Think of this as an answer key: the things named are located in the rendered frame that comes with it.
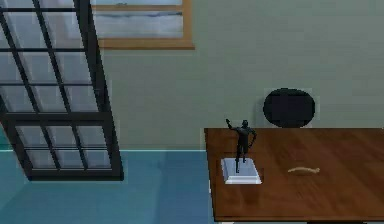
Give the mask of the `black figure statue white base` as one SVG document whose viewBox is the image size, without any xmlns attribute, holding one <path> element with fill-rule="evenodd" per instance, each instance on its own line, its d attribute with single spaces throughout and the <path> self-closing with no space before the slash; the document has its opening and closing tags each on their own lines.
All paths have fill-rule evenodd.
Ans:
<svg viewBox="0 0 384 224">
<path fill-rule="evenodd" d="M 252 159 L 247 155 L 253 146 L 257 133 L 243 120 L 239 127 L 234 127 L 229 119 L 226 120 L 228 128 L 237 133 L 236 155 L 234 158 L 223 158 L 221 168 L 225 184 L 234 185 L 260 185 L 261 177 Z"/>
</svg>

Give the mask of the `black round chair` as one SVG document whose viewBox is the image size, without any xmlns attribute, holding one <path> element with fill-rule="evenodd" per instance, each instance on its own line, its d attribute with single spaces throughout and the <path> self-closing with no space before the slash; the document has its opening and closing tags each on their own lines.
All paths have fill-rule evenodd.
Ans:
<svg viewBox="0 0 384 224">
<path fill-rule="evenodd" d="M 315 112 L 313 97 L 299 89 L 275 89 L 263 103 L 264 117 L 279 128 L 302 128 L 312 121 Z"/>
</svg>

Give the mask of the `black framed glass door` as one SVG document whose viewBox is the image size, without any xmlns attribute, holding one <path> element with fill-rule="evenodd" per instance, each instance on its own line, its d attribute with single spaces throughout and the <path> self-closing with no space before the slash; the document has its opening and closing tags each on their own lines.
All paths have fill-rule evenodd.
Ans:
<svg viewBox="0 0 384 224">
<path fill-rule="evenodd" d="M 90 0 L 0 0 L 0 127 L 30 181 L 121 181 Z"/>
</svg>

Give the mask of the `brown wooden table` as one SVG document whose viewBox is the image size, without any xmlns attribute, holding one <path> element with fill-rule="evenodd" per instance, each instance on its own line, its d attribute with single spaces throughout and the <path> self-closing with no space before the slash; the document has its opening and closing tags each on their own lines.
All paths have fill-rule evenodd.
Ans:
<svg viewBox="0 0 384 224">
<path fill-rule="evenodd" d="M 237 135 L 207 128 L 205 142 L 217 222 L 384 221 L 384 130 L 261 128 L 249 152 L 260 185 L 225 184 L 221 160 Z M 288 173 L 294 167 L 320 172 Z"/>
</svg>

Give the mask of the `wood framed wall picture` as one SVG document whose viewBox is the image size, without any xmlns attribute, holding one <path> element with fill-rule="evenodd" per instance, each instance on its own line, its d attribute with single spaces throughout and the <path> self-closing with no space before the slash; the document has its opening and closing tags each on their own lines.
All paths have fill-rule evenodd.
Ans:
<svg viewBox="0 0 384 224">
<path fill-rule="evenodd" d="M 91 0 L 99 46 L 194 50 L 192 0 Z"/>
</svg>

